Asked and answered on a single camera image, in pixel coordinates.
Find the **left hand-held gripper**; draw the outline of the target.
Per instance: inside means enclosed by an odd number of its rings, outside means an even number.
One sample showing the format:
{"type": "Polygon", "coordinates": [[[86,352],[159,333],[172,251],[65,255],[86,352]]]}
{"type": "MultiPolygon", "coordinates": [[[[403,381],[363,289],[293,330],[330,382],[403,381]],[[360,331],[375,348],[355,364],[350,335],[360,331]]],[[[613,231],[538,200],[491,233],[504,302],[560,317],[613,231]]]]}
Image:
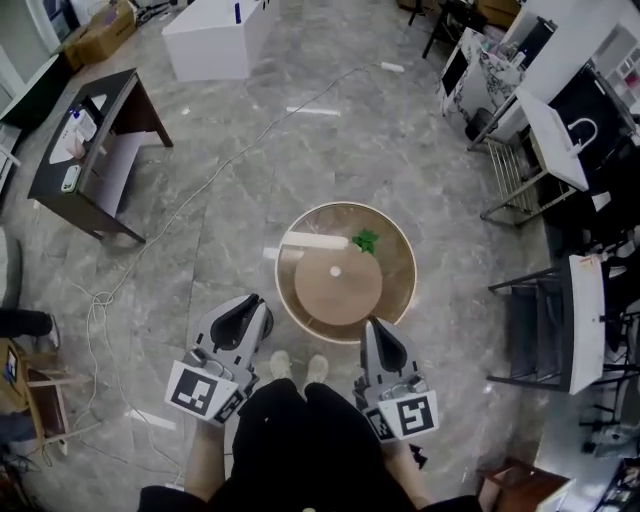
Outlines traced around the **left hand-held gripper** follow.
{"type": "MultiPolygon", "coordinates": [[[[206,313],[196,343],[222,350],[224,359],[251,359],[264,338],[266,302],[255,293],[234,297],[206,313]]],[[[253,392],[254,368],[225,366],[202,348],[173,363],[165,402],[205,423],[222,427],[253,392]]]]}

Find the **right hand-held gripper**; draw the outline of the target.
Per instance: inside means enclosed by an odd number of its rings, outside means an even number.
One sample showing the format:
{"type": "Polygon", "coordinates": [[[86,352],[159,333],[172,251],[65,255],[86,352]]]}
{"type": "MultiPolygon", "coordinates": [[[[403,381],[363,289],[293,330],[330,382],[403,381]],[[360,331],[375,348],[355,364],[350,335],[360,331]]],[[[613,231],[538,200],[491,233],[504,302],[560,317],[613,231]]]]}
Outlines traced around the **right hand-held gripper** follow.
{"type": "MultiPolygon", "coordinates": [[[[369,317],[360,340],[360,362],[366,374],[402,374],[417,370],[415,347],[395,324],[369,317]]],[[[395,383],[366,386],[355,382],[356,406],[381,443],[406,441],[439,428],[437,398],[420,373],[395,383]]]]}

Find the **person's right forearm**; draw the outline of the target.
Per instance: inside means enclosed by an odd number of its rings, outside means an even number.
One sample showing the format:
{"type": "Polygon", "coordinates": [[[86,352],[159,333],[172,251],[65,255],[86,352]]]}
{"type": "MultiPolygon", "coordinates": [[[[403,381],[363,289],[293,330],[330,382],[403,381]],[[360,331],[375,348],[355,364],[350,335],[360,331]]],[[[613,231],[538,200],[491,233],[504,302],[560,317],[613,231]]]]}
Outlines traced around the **person's right forearm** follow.
{"type": "Polygon", "coordinates": [[[394,441],[382,446],[384,464],[389,473],[402,487],[416,509],[431,504],[424,478],[408,443],[394,441]]]}

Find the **person's left forearm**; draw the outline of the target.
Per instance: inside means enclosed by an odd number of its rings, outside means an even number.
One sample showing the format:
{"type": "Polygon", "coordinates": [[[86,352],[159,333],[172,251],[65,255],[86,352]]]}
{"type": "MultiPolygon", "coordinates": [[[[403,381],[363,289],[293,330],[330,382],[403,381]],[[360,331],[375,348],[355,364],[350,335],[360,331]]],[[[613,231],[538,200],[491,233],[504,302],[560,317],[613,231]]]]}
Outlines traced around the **person's left forearm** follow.
{"type": "Polygon", "coordinates": [[[223,486],[224,448],[225,428],[197,420],[185,474],[187,493],[208,502],[223,486]]]}

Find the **person's left white shoe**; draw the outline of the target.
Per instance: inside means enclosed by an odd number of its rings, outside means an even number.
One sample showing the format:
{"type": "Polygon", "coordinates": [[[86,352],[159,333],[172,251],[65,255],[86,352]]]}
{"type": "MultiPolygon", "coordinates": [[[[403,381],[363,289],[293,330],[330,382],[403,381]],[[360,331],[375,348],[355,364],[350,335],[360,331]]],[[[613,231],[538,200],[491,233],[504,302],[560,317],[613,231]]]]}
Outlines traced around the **person's left white shoe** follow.
{"type": "Polygon", "coordinates": [[[270,357],[269,368],[273,381],[293,380],[291,360],[287,351],[275,351],[270,357]]]}

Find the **person's white shoe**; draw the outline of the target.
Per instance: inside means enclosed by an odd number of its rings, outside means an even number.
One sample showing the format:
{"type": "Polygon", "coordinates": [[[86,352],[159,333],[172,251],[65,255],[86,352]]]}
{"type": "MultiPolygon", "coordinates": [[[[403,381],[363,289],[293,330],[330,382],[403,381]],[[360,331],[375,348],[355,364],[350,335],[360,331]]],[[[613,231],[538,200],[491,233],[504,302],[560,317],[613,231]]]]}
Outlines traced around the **person's white shoe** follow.
{"type": "Polygon", "coordinates": [[[275,351],[270,357],[269,368],[273,381],[293,380],[291,360],[287,351],[275,351]]]}
{"type": "Polygon", "coordinates": [[[329,362],[327,358],[321,354],[314,355],[307,367],[307,375],[304,386],[311,384],[323,384],[329,374],[329,362]]]}

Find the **person's right white shoe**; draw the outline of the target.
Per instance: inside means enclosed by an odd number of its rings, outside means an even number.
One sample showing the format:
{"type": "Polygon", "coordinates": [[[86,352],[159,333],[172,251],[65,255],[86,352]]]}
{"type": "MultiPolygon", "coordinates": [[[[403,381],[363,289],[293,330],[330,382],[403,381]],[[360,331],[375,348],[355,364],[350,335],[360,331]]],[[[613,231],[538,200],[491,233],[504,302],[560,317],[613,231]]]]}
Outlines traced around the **person's right white shoe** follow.
{"type": "Polygon", "coordinates": [[[304,386],[311,384],[323,384],[329,374],[329,362],[327,358],[321,354],[314,355],[307,367],[307,375],[304,386]]]}

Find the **round wooden tray table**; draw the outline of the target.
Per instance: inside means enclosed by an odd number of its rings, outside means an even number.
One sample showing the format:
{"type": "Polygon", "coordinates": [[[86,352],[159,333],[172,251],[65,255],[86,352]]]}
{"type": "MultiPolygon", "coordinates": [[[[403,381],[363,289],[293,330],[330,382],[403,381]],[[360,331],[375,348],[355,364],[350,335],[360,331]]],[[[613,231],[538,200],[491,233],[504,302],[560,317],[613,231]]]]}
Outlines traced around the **round wooden tray table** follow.
{"type": "Polygon", "coordinates": [[[299,216],[276,250],[275,285],[284,309],[309,335],[353,345],[371,315],[392,324],[405,316],[417,286],[417,264],[402,229],[378,209],[335,201],[299,216]],[[351,242],[361,229],[380,235],[375,254],[351,242]],[[329,269],[338,266],[341,275],[329,269]]]}

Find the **person's black clothing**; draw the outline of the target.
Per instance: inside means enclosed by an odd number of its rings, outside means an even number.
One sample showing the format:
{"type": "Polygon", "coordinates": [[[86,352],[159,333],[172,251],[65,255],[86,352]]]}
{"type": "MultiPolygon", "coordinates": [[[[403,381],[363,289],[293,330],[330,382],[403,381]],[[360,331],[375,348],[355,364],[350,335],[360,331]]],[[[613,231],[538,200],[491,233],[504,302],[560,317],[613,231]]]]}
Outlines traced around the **person's black clothing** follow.
{"type": "Polygon", "coordinates": [[[272,381],[241,408],[232,470],[208,502],[154,485],[141,490],[137,512],[482,512],[473,495],[416,509],[382,446],[329,386],[272,381]]]}

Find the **brown wooden cabinet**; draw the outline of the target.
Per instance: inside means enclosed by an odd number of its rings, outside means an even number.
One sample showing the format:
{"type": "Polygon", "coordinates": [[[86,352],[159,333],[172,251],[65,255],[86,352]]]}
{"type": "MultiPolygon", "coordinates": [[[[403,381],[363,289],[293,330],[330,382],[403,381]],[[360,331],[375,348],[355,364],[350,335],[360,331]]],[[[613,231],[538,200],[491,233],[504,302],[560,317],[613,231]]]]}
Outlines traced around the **brown wooden cabinet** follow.
{"type": "Polygon", "coordinates": [[[482,512],[559,512],[573,480],[508,457],[480,472],[482,512]]]}

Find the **wooden stool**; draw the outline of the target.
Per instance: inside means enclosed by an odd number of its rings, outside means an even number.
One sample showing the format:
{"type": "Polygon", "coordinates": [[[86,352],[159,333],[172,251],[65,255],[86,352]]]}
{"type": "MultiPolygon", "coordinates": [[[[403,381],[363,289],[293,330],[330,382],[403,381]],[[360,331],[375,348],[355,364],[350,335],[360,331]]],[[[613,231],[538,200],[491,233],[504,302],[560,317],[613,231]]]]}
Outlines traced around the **wooden stool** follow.
{"type": "Polygon", "coordinates": [[[57,367],[58,352],[27,353],[8,338],[0,338],[0,398],[33,421],[38,447],[64,445],[68,439],[90,432],[101,423],[71,428],[63,387],[88,383],[84,375],[72,375],[57,367]]]}

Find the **dark wooden washbasin desk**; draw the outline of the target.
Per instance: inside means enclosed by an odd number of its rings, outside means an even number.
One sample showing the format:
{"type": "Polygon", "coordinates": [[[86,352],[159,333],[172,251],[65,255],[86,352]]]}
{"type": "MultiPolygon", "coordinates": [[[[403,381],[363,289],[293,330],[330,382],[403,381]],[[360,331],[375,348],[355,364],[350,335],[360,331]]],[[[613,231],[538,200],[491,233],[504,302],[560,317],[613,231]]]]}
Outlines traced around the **dark wooden washbasin desk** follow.
{"type": "Polygon", "coordinates": [[[153,134],[165,147],[173,146],[136,69],[83,85],[46,147],[28,197],[97,240],[105,233],[121,233],[144,244],[142,236],[117,218],[117,211],[136,155],[153,134]],[[75,126],[73,114],[80,109],[86,109],[97,125],[90,140],[75,126]],[[74,131],[83,140],[82,159],[72,158],[65,148],[66,136],[74,131]],[[81,167],[76,189],[62,193],[63,178],[72,165],[81,167]]]}

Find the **metal rack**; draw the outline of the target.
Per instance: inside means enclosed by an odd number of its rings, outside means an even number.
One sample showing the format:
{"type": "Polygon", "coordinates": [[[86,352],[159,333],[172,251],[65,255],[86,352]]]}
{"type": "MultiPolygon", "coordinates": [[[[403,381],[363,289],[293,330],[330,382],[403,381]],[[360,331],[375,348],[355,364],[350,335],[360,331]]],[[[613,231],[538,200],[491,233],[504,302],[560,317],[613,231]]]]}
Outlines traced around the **metal rack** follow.
{"type": "Polygon", "coordinates": [[[475,147],[490,156],[497,186],[496,197],[480,213],[483,221],[518,229],[577,192],[544,169],[526,146],[487,137],[475,147]]]}

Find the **small black mesh bin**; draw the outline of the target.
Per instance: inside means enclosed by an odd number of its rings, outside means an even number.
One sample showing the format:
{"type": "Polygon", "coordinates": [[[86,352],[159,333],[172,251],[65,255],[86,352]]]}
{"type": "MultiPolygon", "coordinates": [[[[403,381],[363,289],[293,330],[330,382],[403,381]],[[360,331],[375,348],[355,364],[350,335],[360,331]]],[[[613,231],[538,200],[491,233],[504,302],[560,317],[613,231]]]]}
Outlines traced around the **small black mesh bin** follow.
{"type": "Polygon", "coordinates": [[[487,127],[489,121],[493,118],[493,113],[486,108],[478,108],[468,121],[464,133],[466,137],[473,141],[487,127]]]}

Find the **white bottle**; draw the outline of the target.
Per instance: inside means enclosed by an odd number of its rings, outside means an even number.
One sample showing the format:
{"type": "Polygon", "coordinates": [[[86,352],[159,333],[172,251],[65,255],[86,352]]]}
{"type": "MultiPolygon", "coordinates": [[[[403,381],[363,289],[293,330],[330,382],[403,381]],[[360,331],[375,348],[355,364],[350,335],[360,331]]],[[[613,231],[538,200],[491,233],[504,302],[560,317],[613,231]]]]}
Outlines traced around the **white bottle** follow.
{"type": "Polygon", "coordinates": [[[77,131],[85,140],[90,140],[97,131],[97,125],[86,109],[76,110],[73,114],[77,131]]]}

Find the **white island cabinet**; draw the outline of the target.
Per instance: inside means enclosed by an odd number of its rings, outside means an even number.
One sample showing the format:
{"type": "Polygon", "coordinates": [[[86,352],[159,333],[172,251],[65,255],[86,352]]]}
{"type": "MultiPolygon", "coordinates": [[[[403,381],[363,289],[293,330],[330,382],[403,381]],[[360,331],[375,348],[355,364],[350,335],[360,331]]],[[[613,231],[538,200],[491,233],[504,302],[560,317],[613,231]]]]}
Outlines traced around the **white island cabinet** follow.
{"type": "Polygon", "coordinates": [[[194,0],[162,30],[180,82],[244,80],[280,15],[280,0],[194,0]]]}

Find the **marble-pattern cabinet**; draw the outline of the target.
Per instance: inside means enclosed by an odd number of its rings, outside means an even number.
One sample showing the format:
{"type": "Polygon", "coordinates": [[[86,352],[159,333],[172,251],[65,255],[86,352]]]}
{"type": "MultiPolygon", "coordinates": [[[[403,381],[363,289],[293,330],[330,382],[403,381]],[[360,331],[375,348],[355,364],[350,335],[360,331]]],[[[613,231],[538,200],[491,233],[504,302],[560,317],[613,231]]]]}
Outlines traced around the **marble-pattern cabinet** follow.
{"type": "Polygon", "coordinates": [[[492,43],[480,32],[464,30],[436,90],[443,116],[469,121],[478,109],[494,113],[520,85],[524,72],[488,51],[492,43]]]}

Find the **dark flat panel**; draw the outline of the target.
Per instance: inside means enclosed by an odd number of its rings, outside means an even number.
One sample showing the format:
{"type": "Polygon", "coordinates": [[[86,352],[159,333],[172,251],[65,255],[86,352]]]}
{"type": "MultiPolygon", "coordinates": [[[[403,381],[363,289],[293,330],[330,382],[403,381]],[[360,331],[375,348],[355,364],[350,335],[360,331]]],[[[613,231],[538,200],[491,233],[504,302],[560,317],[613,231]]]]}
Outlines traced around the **dark flat panel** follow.
{"type": "Polygon", "coordinates": [[[62,54],[53,55],[0,114],[0,122],[31,132],[37,129],[53,110],[71,77],[62,54]]]}

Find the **brown cardboard box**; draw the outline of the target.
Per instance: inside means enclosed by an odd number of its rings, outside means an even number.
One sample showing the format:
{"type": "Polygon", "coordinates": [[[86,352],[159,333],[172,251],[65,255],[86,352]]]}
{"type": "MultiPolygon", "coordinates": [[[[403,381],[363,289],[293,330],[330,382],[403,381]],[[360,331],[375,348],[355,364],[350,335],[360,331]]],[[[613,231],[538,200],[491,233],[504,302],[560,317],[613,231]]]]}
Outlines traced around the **brown cardboard box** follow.
{"type": "Polygon", "coordinates": [[[134,10],[127,0],[108,0],[90,22],[59,46],[74,71],[109,59],[136,31],[134,10]]]}

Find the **black table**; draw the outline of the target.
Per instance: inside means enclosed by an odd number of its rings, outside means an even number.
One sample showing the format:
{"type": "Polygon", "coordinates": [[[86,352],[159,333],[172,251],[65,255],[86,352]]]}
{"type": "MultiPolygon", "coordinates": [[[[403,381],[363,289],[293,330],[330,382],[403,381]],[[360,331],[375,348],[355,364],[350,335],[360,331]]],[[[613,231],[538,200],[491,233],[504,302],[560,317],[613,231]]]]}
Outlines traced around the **black table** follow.
{"type": "Polygon", "coordinates": [[[440,13],[422,52],[425,59],[435,41],[455,45],[466,28],[482,32],[488,19],[465,0],[437,0],[440,13]]]}

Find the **white cubby shelf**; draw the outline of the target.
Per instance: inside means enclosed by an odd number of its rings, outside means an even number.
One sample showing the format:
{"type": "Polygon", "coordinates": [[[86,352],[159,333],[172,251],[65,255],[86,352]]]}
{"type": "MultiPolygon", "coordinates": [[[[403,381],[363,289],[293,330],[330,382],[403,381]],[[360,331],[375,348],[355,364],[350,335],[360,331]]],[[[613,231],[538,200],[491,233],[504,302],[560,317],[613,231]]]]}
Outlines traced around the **white cubby shelf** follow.
{"type": "Polygon", "coordinates": [[[603,43],[598,65],[631,113],[640,115],[640,40],[618,24],[603,43]]]}

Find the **black metal frame stand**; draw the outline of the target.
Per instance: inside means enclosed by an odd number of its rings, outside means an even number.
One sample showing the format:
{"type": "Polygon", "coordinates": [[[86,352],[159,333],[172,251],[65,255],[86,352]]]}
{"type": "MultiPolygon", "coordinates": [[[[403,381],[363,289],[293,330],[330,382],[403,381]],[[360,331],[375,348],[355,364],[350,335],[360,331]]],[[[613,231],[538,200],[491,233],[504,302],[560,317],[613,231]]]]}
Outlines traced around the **black metal frame stand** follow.
{"type": "Polygon", "coordinates": [[[569,266],[492,284],[506,306],[506,376],[492,383],[567,393],[573,358],[573,290],[569,266]]]}

